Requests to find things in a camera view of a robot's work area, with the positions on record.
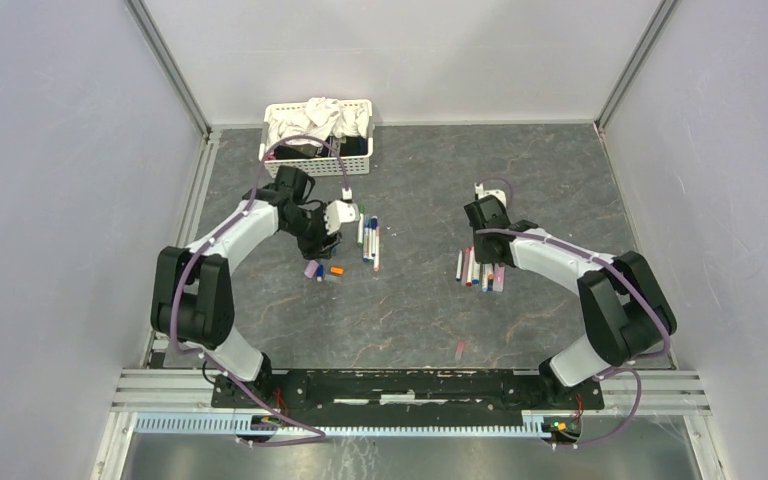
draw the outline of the gray tabletop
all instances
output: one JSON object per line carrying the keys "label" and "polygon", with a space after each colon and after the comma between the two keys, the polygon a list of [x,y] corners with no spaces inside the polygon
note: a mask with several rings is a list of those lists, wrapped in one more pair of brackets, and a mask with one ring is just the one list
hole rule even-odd
{"label": "gray tabletop", "polygon": [[[355,201],[381,222],[379,272],[362,262],[351,225],[327,262],[345,269],[340,284],[305,278],[307,262],[283,232],[233,274],[235,326],[273,366],[535,368],[584,333],[578,299],[536,274],[508,268],[504,292],[481,293],[454,271],[458,249],[471,244],[463,206],[488,175],[514,183],[512,220],[600,252],[634,248],[592,126],[379,127],[374,137],[370,173],[350,179]],[[251,188],[259,141],[257,130],[222,132],[199,235]],[[317,178],[311,198],[339,196],[338,177]],[[171,353],[165,361],[196,363]]]}

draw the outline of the white wall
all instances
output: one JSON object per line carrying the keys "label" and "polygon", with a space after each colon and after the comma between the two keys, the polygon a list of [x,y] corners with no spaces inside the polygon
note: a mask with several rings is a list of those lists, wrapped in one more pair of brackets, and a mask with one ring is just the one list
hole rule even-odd
{"label": "white wall", "polygon": [[682,2],[607,127],[735,478],[768,478],[768,2]]}
{"label": "white wall", "polygon": [[369,98],[387,122],[593,119],[658,0],[147,0],[213,124]]}
{"label": "white wall", "polygon": [[199,142],[124,2],[0,2],[0,479],[89,475]]}

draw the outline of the laundry basket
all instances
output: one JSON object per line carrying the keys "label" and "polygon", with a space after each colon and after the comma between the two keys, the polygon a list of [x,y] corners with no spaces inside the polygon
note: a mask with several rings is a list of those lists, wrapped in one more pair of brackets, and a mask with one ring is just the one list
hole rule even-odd
{"label": "laundry basket", "polygon": [[[304,110],[306,103],[276,103],[266,107],[266,114],[263,117],[263,134],[260,137],[260,151],[257,158],[263,158],[263,153],[269,148],[266,144],[269,135],[269,121],[272,119],[272,115],[278,111],[286,110]],[[369,112],[369,127],[367,128],[367,149],[365,155],[341,157],[343,164],[346,166],[346,173],[349,175],[363,175],[369,173],[369,157],[372,155],[372,131],[374,125],[372,123],[372,102],[369,100],[340,100],[340,105],[346,106],[359,106],[366,107],[366,111]],[[278,173],[278,167],[281,165],[287,165],[290,167],[296,167],[304,170],[305,173],[312,177],[325,177],[333,175],[342,175],[340,170],[340,164],[335,157],[321,157],[321,158],[301,158],[297,160],[267,160],[266,170],[275,178]]]}

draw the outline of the green marker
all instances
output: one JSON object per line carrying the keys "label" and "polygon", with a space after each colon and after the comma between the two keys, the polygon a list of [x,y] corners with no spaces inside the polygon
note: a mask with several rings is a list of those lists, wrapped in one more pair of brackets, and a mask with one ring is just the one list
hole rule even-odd
{"label": "green marker", "polygon": [[363,204],[360,206],[360,218],[358,218],[358,247],[363,248]]}

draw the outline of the floor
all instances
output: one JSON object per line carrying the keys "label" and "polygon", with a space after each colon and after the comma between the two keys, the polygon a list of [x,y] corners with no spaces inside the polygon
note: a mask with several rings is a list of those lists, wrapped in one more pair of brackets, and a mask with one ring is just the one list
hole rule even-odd
{"label": "floor", "polygon": [[[457,284],[454,270],[456,252],[471,244],[463,206],[472,182],[488,175],[513,182],[512,220],[596,251],[634,248],[591,125],[379,127],[374,137],[371,171],[351,185],[382,225],[378,273],[361,261],[352,225],[329,262],[345,268],[340,284],[306,279],[295,240],[282,232],[233,274],[236,328],[273,366],[536,368],[583,335],[578,300],[562,287],[509,268],[504,292],[481,293]],[[199,235],[251,188],[259,141],[258,130],[222,133]],[[339,194],[338,178],[320,177],[311,198]],[[196,364],[171,352],[165,362]]]}
{"label": "floor", "polygon": [[[588,417],[585,438],[617,419]],[[681,417],[635,419],[599,446],[552,453],[527,438],[333,438],[292,448],[250,449],[230,436],[135,435],[123,479],[587,478],[700,479]]]}

